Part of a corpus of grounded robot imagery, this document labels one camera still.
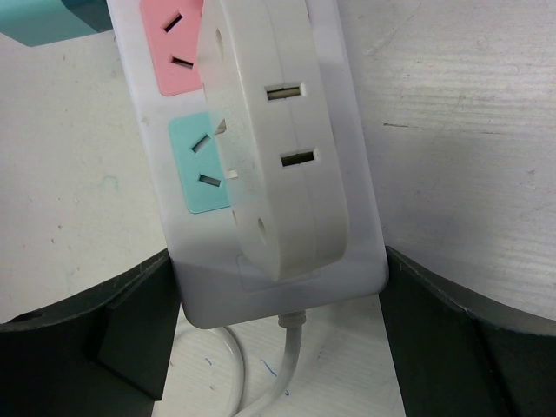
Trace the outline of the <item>teal usb charger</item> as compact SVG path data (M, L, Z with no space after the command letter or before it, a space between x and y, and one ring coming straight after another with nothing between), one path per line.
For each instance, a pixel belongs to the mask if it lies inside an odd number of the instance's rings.
M112 29L105 0L1 0L1 33L29 47Z

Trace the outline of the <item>white power strip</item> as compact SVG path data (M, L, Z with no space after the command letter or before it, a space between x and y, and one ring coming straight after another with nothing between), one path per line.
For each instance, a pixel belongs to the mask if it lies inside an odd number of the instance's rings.
M335 1L308 8L347 201L338 261L285 280L243 254L197 62L207 1L111 1L184 314L218 328L379 293L387 257Z

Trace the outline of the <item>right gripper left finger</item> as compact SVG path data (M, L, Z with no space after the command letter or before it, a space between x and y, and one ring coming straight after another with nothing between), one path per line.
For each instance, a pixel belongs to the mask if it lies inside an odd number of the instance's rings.
M161 400L180 299L163 250L1 326L3 416L150 416Z

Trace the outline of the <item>white plug adapter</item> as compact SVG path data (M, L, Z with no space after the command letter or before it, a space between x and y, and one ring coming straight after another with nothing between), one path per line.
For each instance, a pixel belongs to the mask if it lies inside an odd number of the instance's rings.
M207 1L197 62L243 254L274 280L338 261L348 206L307 5Z

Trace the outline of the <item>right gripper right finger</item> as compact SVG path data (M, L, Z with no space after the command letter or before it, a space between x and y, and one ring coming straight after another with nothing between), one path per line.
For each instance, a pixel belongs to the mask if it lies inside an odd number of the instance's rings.
M408 416L553 416L555 322L387 248L380 304Z

